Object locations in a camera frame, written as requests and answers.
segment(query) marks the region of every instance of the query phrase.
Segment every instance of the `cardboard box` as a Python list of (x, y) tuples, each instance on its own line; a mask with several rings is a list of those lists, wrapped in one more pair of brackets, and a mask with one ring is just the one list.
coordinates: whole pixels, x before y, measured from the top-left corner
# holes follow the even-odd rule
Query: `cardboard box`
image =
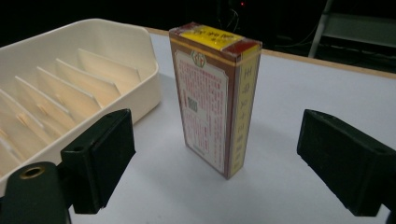
[(169, 37), (186, 145), (228, 179), (245, 160), (262, 42), (195, 22)]

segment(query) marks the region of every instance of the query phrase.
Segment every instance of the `screw hole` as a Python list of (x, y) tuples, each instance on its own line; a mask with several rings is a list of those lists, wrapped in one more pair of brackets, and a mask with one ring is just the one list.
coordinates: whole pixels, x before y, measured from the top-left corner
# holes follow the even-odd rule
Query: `screw hole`
[(42, 166), (36, 166), (36, 167), (31, 167), (27, 170), (25, 170), (21, 175), (21, 179), (31, 179), (35, 178), (41, 174), (43, 174), (45, 171), (45, 168)]

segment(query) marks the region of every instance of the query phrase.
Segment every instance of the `table surface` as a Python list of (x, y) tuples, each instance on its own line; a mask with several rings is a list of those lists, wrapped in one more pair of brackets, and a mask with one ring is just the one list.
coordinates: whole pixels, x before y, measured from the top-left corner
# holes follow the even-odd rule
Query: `table surface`
[(296, 153), (305, 109), (396, 148), (396, 79), (263, 54), (244, 167), (230, 180), (185, 146), (167, 35), (151, 34), (163, 98), (134, 125), (136, 154), (108, 205), (73, 223), (385, 223), (354, 217)]

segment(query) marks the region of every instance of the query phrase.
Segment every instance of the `yellow label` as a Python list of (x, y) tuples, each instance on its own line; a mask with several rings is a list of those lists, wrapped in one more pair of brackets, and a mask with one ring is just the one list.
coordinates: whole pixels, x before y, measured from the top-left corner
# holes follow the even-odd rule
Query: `yellow label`
[[(248, 57), (249, 54), (257, 52), (257, 50), (258, 46), (246, 50), (242, 54), (242, 58)], [(245, 159), (251, 107), (257, 78), (257, 57), (259, 57), (259, 55), (251, 58), (240, 66), (237, 108), (235, 125), (233, 127), (231, 175), (234, 175), (242, 167)]]
[(235, 35), (205, 25), (197, 26), (194, 29), (186, 31), (181, 36), (217, 50), (222, 50), (244, 38), (241, 35)]

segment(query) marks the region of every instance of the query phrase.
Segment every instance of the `plastic tray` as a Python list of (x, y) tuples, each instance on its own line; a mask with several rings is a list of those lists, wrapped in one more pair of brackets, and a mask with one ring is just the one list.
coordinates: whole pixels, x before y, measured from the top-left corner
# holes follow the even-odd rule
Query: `plastic tray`
[(20, 167), (60, 151), (104, 114), (133, 123), (161, 101), (146, 29), (91, 19), (0, 48), (0, 197)]

